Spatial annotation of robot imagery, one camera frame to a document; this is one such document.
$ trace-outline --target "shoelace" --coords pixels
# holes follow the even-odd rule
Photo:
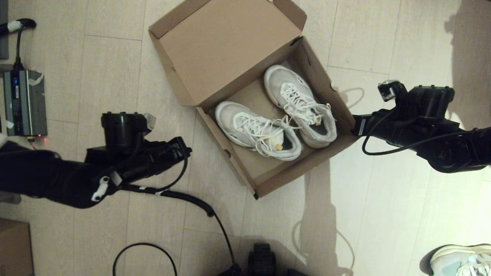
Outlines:
[[[323,114],[321,110],[330,110],[330,104],[319,104],[314,99],[309,99],[306,95],[300,93],[299,89],[293,83],[284,83],[281,86],[280,94],[286,99],[287,104],[283,107],[292,118],[299,118],[306,121],[309,125],[320,125]]]
[[[255,150],[262,156],[268,157],[264,148],[268,151],[272,151],[276,148],[276,145],[271,144],[271,138],[280,134],[283,131],[282,127],[288,126],[288,115],[285,115],[281,119],[268,120],[263,117],[253,117],[247,113],[240,114],[234,119],[234,127],[236,129],[242,129],[244,133],[251,136],[255,142]]]
[[[456,276],[491,276],[491,257],[486,254],[473,254],[469,262],[459,267]]]

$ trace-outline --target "cardboard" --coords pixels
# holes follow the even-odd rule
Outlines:
[[[0,275],[34,275],[29,224],[0,219]]]
[[[149,29],[167,78],[181,105],[196,106],[238,176],[256,198],[302,176],[356,141],[354,119],[331,86],[307,39],[306,14],[291,0],[186,1]],[[338,138],[313,149],[303,144],[299,158],[283,162],[232,143],[218,127],[215,107],[234,101],[266,118],[284,111],[269,100],[264,72],[283,64],[310,84],[320,103],[330,103]]]

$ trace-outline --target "shoe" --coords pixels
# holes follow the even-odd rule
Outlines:
[[[302,151],[299,138],[288,124],[288,116],[268,120],[234,102],[220,103],[215,116],[221,130],[230,140],[253,148],[262,156],[291,161]]]
[[[434,276],[491,276],[491,245],[444,246],[430,265]]]
[[[323,148],[336,139],[336,122],[330,105],[317,103],[310,87],[297,73],[274,65],[264,75],[264,86],[273,103],[295,120],[308,146]]]

